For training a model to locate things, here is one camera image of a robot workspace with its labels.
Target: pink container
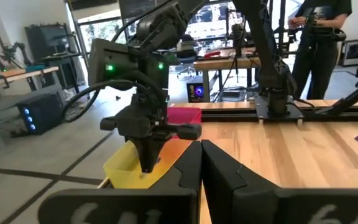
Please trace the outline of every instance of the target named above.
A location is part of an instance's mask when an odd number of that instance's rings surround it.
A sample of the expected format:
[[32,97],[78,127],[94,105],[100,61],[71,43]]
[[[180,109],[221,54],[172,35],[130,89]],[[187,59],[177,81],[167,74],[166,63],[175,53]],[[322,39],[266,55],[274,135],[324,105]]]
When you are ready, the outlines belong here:
[[201,124],[201,109],[171,107],[167,110],[168,124]]

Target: black box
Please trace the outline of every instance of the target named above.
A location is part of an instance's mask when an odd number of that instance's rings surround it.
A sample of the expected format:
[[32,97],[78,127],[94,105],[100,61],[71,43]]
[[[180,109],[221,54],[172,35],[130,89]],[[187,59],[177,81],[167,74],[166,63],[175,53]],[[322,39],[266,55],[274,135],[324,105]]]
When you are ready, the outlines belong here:
[[187,84],[187,97],[189,103],[201,103],[204,100],[203,77],[196,76]]
[[17,104],[29,134],[43,134],[62,123],[62,106],[56,94],[47,94]]

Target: green led light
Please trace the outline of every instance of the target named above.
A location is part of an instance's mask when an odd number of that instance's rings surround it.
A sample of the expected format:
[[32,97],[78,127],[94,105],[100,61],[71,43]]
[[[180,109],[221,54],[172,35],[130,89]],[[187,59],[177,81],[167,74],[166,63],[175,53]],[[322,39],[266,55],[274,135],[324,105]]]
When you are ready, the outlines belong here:
[[106,65],[106,70],[109,72],[114,71],[114,65]]

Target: wooden table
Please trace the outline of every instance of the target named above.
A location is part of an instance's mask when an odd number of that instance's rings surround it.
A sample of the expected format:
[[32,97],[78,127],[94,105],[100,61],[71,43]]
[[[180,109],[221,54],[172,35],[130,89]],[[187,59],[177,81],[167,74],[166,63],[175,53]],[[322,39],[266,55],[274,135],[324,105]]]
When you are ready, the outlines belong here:
[[[335,100],[311,101],[327,106]],[[253,108],[252,103],[185,103],[177,107]],[[209,139],[283,188],[358,188],[358,123],[203,123]],[[201,224],[210,224],[201,196]]]
[[[255,51],[254,48],[246,48],[242,49],[243,55],[250,55]],[[227,57],[233,55],[235,52],[233,49],[224,49],[221,50],[221,56]],[[221,70],[229,70],[232,68],[233,59],[222,59],[222,60],[204,60],[194,63],[195,70],[203,72],[203,88],[204,88],[204,102],[210,102],[210,88],[209,85],[209,71],[210,70],[218,70],[218,78],[219,78],[219,89],[223,88],[222,81],[222,72]],[[247,86],[251,86],[252,84],[252,68],[257,68],[261,66],[260,59],[258,57],[251,58],[239,58],[237,60],[238,68],[246,68],[247,69]]]
[[[46,69],[44,69],[44,73],[56,72],[57,70],[59,70],[58,67],[46,68]],[[2,72],[1,75],[5,76],[6,80],[8,82],[13,82],[13,81],[21,80],[24,78],[42,75],[42,72],[35,71],[35,72],[26,73],[24,69],[20,69],[20,70]],[[3,79],[0,79],[0,84],[4,84],[4,83],[5,83],[5,81]]]

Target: printed number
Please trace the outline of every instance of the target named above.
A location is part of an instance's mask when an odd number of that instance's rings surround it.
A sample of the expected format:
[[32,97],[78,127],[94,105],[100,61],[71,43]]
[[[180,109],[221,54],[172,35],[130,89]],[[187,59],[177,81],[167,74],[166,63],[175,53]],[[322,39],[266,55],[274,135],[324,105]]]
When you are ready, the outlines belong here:
[[97,208],[97,203],[86,203],[81,205],[74,211],[74,214],[71,217],[71,224],[90,224],[85,222],[85,220],[88,215],[90,215],[90,213]]
[[311,217],[308,224],[342,224],[341,221],[336,219],[324,219],[328,213],[335,211],[336,205],[326,205],[320,208],[316,214]]
[[[311,220],[308,222],[308,224],[342,224],[341,221],[337,219],[324,219],[328,215],[328,213],[333,212],[335,210],[336,205],[326,205],[323,208],[320,208],[320,210],[318,210],[317,213],[311,217]],[[358,215],[351,224],[358,224]]]

